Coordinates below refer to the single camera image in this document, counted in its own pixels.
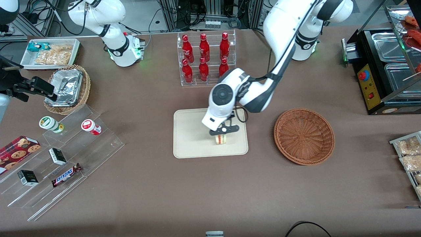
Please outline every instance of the brown table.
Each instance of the brown table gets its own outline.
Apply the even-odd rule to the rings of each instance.
[[[144,61],[128,68],[108,58],[100,38],[79,38],[77,63],[92,80],[88,104],[127,145],[36,222],[2,204],[0,235],[193,237],[223,230],[227,237],[271,237],[300,220],[333,236],[419,235],[421,210],[404,209],[419,202],[388,141],[420,130],[421,116],[366,114],[354,72],[341,64],[340,39],[355,29],[325,28],[317,52],[290,64],[269,107],[250,115],[247,154],[194,159],[173,156],[173,114],[207,107],[211,88],[180,86],[176,34],[154,35]],[[238,67],[264,75],[267,45],[251,30],[237,35]],[[42,100],[12,101],[0,146],[19,135],[39,137],[42,116],[62,118]],[[333,127],[336,147],[323,164],[296,165],[274,143],[276,118],[296,107],[319,112]],[[294,236],[324,236],[312,226],[298,229]]]

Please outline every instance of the wicker basket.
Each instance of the wicker basket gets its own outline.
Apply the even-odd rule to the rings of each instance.
[[[86,73],[86,71],[85,71],[85,69],[83,69],[83,67],[78,66],[78,65],[72,65],[72,66],[64,67],[64,68],[61,68],[59,70],[71,70],[71,69],[78,69],[83,73],[82,85],[80,86],[80,93],[79,93],[78,102],[73,107],[52,107],[52,106],[47,105],[44,102],[44,106],[47,108],[48,111],[50,111],[52,113],[59,113],[61,115],[68,115],[71,112],[73,112],[74,110],[76,110],[78,107],[86,104],[86,101],[88,100],[89,90],[91,89],[91,79],[89,78],[89,75]],[[48,82],[51,82],[51,80],[53,79],[53,75],[51,75]]]
[[[279,116],[274,138],[284,156],[302,165],[324,162],[335,147],[335,136],[326,119],[303,108],[291,109]]]

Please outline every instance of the clear acrylic shelf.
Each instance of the clear acrylic shelf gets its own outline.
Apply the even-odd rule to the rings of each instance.
[[[188,32],[181,32],[177,35],[177,52],[179,55],[179,68],[180,68],[180,81],[182,86],[197,86],[197,85],[215,85],[218,83],[219,80],[219,65],[221,64],[221,59],[219,58],[219,44],[222,40],[222,33],[228,33],[228,41],[229,45],[229,56],[228,56],[228,67],[230,69],[237,67],[237,58],[236,58],[236,36],[234,30],[216,30],[216,31],[188,31]],[[209,43],[210,47],[210,61],[207,62],[209,66],[209,80],[207,82],[203,82],[200,79],[199,75],[199,59],[200,59],[200,34],[205,33],[206,38]],[[195,57],[195,61],[190,64],[193,71],[193,83],[187,84],[184,80],[183,71],[181,68],[183,67],[181,61],[184,58],[183,55],[183,41],[181,37],[183,35],[187,35],[189,37],[189,42],[193,47],[193,56]]]
[[[94,120],[101,126],[102,132],[94,136],[83,131],[80,124],[85,119]],[[99,114],[87,105],[60,122],[64,124],[62,133],[45,132],[38,139],[42,148],[37,153],[15,165],[4,177],[0,176],[0,194],[3,199],[9,207],[20,207],[28,221],[37,220],[124,146],[102,122]],[[65,165],[53,163],[48,152],[52,147],[61,149],[67,160]],[[51,181],[77,163],[82,170],[54,188]],[[32,187],[22,185],[17,175],[19,170],[34,171],[39,184]]]

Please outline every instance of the red switch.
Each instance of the red switch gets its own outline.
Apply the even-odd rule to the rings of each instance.
[[[367,74],[365,72],[361,72],[360,74],[358,74],[358,79],[360,80],[364,80],[366,78]]]

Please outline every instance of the small black box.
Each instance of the small black box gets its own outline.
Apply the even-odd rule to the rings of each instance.
[[[61,150],[57,148],[51,148],[48,150],[50,152],[50,156],[53,159],[53,162],[59,165],[65,165],[66,164],[66,158],[64,157]]]
[[[31,170],[21,170],[18,172],[18,176],[23,185],[35,186],[38,184],[37,177],[35,177],[34,172]]]

